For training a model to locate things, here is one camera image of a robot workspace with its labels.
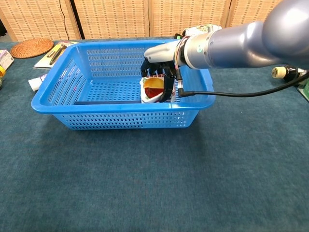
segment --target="beige partition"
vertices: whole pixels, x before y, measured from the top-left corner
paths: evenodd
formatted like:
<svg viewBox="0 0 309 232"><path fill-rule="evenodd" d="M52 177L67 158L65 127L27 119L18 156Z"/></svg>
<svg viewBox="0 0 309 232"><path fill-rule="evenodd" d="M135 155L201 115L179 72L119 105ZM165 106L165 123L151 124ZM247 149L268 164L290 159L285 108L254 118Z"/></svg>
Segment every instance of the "beige partition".
<svg viewBox="0 0 309 232"><path fill-rule="evenodd" d="M75 0L85 39L149 36L148 0Z"/></svg>
<svg viewBox="0 0 309 232"><path fill-rule="evenodd" d="M67 8L65 0L61 0L61 7L69 39L80 39L72 9ZM67 39L59 0L1 0L0 19L13 41Z"/></svg>
<svg viewBox="0 0 309 232"><path fill-rule="evenodd" d="M281 0L232 0L227 27L264 21Z"/></svg>
<svg viewBox="0 0 309 232"><path fill-rule="evenodd" d="M231 0L149 0L151 36L173 36L186 27L225 26Z"/></svg>

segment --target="gray robot arm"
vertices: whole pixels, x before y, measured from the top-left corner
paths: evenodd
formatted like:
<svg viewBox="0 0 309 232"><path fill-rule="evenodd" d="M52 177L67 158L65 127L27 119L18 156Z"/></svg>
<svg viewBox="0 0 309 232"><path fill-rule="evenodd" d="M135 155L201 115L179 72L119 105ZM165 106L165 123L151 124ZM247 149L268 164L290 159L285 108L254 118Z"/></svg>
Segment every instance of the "gray robot arm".
<svg viewBox="0 0 309 232"><path fill-rule="evenodd" d="M309 69L309 0L283 0L265 22L253 22L149 48L147 62L193 69L291 64Z"/></svg>

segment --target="toothpaste tube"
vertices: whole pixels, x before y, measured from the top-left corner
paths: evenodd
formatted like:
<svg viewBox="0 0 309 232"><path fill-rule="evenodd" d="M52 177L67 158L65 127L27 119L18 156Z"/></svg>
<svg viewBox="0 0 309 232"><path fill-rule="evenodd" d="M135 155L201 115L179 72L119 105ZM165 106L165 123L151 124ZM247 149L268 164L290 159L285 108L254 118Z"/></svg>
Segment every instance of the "toothpaste tube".
<svg viewBox="0 0 309 232"><path fill-rule="evenodd" d="M33 92L37 91L39 89L39 87L41 86L42 82L45 80L47 74L28 80L29 85L31 86Z"/></svg>

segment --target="cardboard box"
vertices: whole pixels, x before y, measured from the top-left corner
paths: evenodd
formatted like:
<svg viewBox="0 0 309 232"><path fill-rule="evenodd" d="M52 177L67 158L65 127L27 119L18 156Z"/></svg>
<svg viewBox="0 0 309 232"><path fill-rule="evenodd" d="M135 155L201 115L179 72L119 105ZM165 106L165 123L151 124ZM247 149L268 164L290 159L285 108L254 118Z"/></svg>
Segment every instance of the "cardboard box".
<svg viewBox="0 0 309 232"><path fill-rule="evenodd" d="M0 65L7 70L13 63L14 58L8 52L8 50L0 50Z"/></svg>

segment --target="round woven mat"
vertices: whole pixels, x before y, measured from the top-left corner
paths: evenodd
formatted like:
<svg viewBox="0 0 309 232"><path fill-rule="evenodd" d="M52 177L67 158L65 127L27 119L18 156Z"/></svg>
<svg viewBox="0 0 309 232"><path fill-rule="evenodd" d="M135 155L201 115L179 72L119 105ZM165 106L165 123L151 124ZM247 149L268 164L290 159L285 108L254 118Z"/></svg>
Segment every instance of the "round woven mat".
<svg viewBox="0 0 309 232"><path fill-rule="evenodd" d="M54 46L54 42L49 39L32 39L23 41L11 49L14 58L30 58L42 55Z"/></svg>

